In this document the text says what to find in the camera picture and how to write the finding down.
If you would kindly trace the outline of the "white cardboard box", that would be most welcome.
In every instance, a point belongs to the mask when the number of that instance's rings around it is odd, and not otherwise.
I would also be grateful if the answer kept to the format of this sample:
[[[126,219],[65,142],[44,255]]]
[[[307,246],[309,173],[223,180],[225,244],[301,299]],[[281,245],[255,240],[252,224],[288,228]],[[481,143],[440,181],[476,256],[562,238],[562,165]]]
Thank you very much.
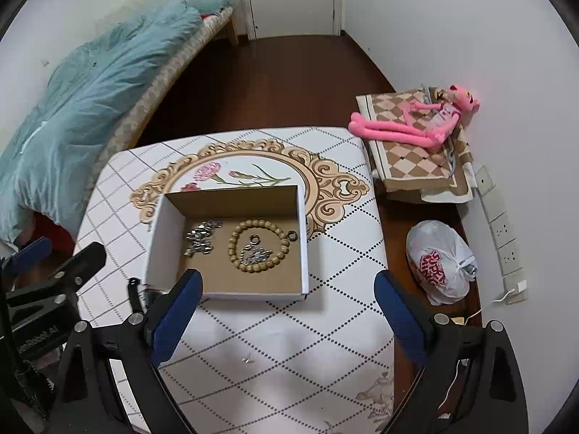
[[[144,284],[168,292],[188,269],[216,299],[299,301],[309,292],[300,185],[173,192],[152,224]]]

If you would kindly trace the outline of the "black smart watch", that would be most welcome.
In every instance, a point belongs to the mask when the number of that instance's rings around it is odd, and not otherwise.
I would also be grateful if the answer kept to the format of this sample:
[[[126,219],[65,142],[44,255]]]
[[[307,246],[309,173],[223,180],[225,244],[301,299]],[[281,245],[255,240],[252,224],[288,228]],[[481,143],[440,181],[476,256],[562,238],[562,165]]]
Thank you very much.
[[[160,296],[158,291],[150,289],[145,286],[142,290],[139,289],[140,280],[136,277],[131,277],[128,280],[127,292],[128,301],[130,302],[131,312],[136,314],[145,314]]]

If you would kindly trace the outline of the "teal blanket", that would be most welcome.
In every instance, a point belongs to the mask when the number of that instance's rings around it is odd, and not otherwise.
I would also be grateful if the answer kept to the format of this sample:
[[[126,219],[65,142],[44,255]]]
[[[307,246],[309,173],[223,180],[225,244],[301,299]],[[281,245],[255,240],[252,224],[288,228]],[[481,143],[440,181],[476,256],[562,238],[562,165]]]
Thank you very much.
[[[93,167],[159,69],[201,26],[170,0],[77,47],[1,155],[1,238],[14,242],[34,213],[77,233]]]

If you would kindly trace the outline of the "patterned table cover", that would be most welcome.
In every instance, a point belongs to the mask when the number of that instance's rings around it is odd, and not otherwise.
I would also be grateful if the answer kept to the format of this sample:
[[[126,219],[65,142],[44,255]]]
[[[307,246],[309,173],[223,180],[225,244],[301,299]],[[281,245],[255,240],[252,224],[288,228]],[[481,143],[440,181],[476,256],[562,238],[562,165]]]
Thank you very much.
[[[200,433],[376,433],[393,412],[393,332],[374,297],[385,240],[366,149],[345,129],[213,133],[114,155],[77,234],[107,251],[80,314],[95,327],[130,315],[127,282],[144,271],[160,194],[286,184],[306,197],[307,297],[202,301],[161,375]]]

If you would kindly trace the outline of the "white wall power strip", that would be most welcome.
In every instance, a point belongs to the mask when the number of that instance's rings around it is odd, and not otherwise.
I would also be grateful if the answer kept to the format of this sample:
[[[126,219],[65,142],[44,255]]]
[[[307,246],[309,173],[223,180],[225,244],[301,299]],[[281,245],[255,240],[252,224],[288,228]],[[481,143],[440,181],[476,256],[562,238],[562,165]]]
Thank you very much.
[[[527,280],[506,202],[485,165],[478,168],[475,179],[502,275],[504,296],[496,300],[496,303],[513,305],[523,302],[527,298]]]

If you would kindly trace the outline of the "pink panther plush toy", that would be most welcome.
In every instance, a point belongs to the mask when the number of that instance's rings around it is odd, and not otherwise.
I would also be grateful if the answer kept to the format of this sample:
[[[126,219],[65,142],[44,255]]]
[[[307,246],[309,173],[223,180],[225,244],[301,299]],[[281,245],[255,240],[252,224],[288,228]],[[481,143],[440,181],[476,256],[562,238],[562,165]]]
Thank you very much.
[[[404,143],[439,151],[462,117],[480,108],[480,101],[466,88],[451,84],[439,91],[437,102],[416,99],[400,106],[402,121],[366,120],[360,113],[350,116],[348,131],[369,140]]]

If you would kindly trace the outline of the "bed mattress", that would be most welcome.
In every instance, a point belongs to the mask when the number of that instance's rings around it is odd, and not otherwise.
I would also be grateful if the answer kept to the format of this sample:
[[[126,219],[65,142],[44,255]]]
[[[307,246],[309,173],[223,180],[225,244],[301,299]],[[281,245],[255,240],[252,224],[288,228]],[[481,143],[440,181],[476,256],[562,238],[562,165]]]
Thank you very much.
[[[210,9],[202,14],[199,29],[189,37],[175,55],[161,66],[135,106],[120,120],[108,144],[91,168],[85,192],[91,193],[106,163],[117,153],[131,149],[138,143],[153,114],[195,56],[218,36],[229,37],[237,45],[237,32],[233,23],[236,0],[201,0]]]

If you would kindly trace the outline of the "brown checkered cushion stack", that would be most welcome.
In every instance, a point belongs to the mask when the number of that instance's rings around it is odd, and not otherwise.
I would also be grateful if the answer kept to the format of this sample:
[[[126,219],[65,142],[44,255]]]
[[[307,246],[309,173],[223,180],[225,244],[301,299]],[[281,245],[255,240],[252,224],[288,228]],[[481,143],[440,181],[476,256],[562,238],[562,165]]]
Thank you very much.
[[[422,86],[395,93],[361,95],[356,98],[358,111],[355,113],[360,113],[366,120],[401,122],[400,106],[404,101],[416,99],[435,103],[442,89],[445,88]],[[439,151],[365,139],[369,142],[378,177],[386,191],[408,191],[425,203],[463,204],[472,200],[477,183],[464,123],[471,120],[473,114],[462,117]]]

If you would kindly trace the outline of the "white plastic shopping bag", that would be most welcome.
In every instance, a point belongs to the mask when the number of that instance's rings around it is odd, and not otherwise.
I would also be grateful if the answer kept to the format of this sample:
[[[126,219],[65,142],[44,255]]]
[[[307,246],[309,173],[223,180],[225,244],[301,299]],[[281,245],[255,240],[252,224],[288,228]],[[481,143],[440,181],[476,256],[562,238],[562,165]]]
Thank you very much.
[[[441,221],[420,221],[406,236],[405,252],[432,306],[454,305],[467,296],[478,264],[453,228]]]

